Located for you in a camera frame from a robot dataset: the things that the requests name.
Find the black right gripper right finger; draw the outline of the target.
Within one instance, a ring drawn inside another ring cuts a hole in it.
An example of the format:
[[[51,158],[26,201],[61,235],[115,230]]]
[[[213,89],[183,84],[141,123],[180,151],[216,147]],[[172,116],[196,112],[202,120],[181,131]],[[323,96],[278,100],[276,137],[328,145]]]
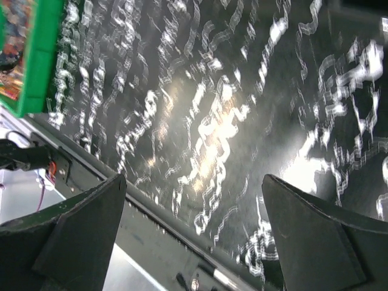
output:
[[[262,191],[287,290],[387,290],[387,223],[274,175]]]

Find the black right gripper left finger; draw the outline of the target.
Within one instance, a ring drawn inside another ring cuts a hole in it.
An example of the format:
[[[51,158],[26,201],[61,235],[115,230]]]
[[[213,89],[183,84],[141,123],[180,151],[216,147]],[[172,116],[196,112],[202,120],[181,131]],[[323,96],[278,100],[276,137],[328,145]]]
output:
[[[102,290],[126,190],[117,174],[1,224],[1,290]]]

